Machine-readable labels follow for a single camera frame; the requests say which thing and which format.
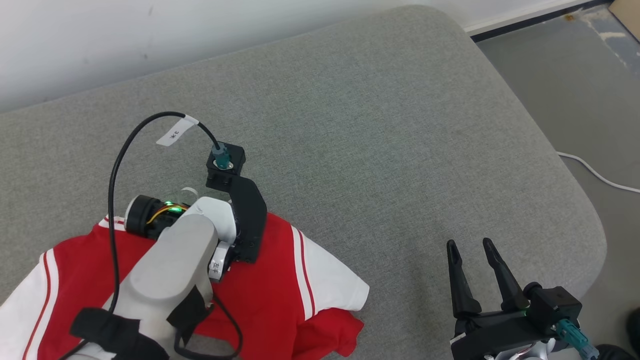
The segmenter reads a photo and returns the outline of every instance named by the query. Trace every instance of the black baseboard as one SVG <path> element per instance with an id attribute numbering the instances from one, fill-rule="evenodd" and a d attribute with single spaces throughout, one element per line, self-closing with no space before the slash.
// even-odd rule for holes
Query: black baseboard
<path id="1" fill-rule="evenodd" d="M 554 19 L 556 17 L 560 17 L 562 15 L 566 15 L 568 13 L 575 12 L 575 11 L 580 10 L 580 9 L 588 9 L 588 8 L 592 8 L 594 6 L 598 6 L 598 5 L 602 5 L 602 4 L 610 4 L 612 2 L 613 2 L 613 0 L 591 0 L 591 1 L 587 1 L 584 4 L 578 4 L 578 5 L 575 5 L 575 6 L 571 6 L 570 8 L 566 8 L 566 9 L 550 12 L 548 14 L 540 15 L 540 16 L 537 16 L 537 17 L 532 17 L 531 19 L 527 19 L 527 20 L 523 20 L 523 21 L 520 21 L 520 22 L 516 22 L 515 24 L 503 26 L 501 28 L 497 28 L 497 29 L 489 30 L 489 31 L 484 32 L 484 33 L 473 35 L 473 36 L 471 36 L 471 40 L 473 40 L 474 42 L 479 42 L 479 41 L 482 41 L 482 40 L 486 40 L 488 38 L 497 37 L 497 36 L 500 36 L 500 35 L 503 35 L 503 34 L 506 34 L 506 33 L 510 33 L 512 31 L 515 31 L 515 30 L 519 30 L 519 29 L 526 28 L 528 26 L 539 24 L 539 23 L 541 23 L 543 21 L 551 20 L 551 19 Z"/>

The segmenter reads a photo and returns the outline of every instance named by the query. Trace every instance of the white cable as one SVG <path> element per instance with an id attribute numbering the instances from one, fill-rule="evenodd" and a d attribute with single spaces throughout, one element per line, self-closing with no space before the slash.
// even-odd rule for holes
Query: white cable
<path id="1" fill-rule="evenodd" d="M 536 343 L 533 343 L 531 345 L 529 345 L 529 347 L 525 347 L 522 350 L 518 351 L 517 353 L 513 354 L 509 360 L 518 360 L 520 358 L 520 356 L 528 353 L 534 346 L 536 346 Z"/>
<path id="2" fill-rule="evenodd" d="M 629 192 L 640 193 L 639 189 L 630 188 L 629 186 L 624 186 L 624 185 L 612 183 L 611 181 L 606 180 L 604 177 L 602 177 L 602 175 L 598 174 L 598 172 L 596 170 L 593 170 L 593 168 L 590 167 L 589 164 L 587 164 L 586 161 L 580 159 L 576 155 L 566 154 L 564 152 L 559 152 L 559 151 L 557 151 L 557 153 L 558 153 L 558 155 L 564 156 L 565 158 L 578 160 L 579 162 L 581 162 L 584 165 L 584 167 L 586 167 L 593 175 L 596 175 L 596 177 L 599 178 L 600 180 L 602 180 L 605 184 L 608 184 L 608 185 L 613 186 L 614 188 L 619 188 L 619 189 L 626 190 L 626 191 L 629 191 Z"/>

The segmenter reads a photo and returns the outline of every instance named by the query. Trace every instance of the white wall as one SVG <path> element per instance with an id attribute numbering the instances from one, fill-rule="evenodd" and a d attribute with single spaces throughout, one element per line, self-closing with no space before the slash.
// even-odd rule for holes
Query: white wall
<path id="1" fill-rule="evenodd" d="M 478 33 L 580 1 L 0 0 L 0 112 L 403 4 Z"/>

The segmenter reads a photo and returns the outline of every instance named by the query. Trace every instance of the yellow wire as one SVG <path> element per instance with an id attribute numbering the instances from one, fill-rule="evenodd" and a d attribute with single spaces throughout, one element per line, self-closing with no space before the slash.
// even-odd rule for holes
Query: yellow wire
<path id="1" fill-rule="evenodd" d="M 183 209 L 184 211 L 187 211 L 187 208 L 185 208 L 184 206 L 180 206 L 180 205 L 165 206 L 165 207 L 161 208 L 160 210 L 158 210 L 157 213 L 155 213 L 154 216 L 152 216 L 151 219 L 149 219 L 149 221 L 147 222 L 147 225 L 151 224 L 158 217 L 158 215 L 160 215 L 161 213 L 164 213 L 165 211 L 168 211 L 170 209 Z"/>

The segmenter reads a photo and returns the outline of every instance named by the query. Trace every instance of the teal cable connector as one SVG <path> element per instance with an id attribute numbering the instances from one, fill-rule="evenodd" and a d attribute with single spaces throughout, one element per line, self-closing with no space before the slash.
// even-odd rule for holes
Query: teal cable connector
<path id="1" fill-rule="evenodd" d="M 220 149 L 216 149 L 215 146 L 211 148 L 211 154 L 213 154 L 216 159 L 216 166 L 220 170 L 227 170 L 230 166 L 230 156 L 229 151 L 227 150 L 227 146 L 224 143 L 219 143 Z"/>
<path id="2" fill-rule="evenodd" d="M 596 349 L 590 342 L 589 338 L 580 331 L 571 321 L 567 319 L 560 320 L 555 325 L 555 332 L 558 336 L 575 347 L 583 360 L 597 360 L 600 355 L 598 349 Z"/>

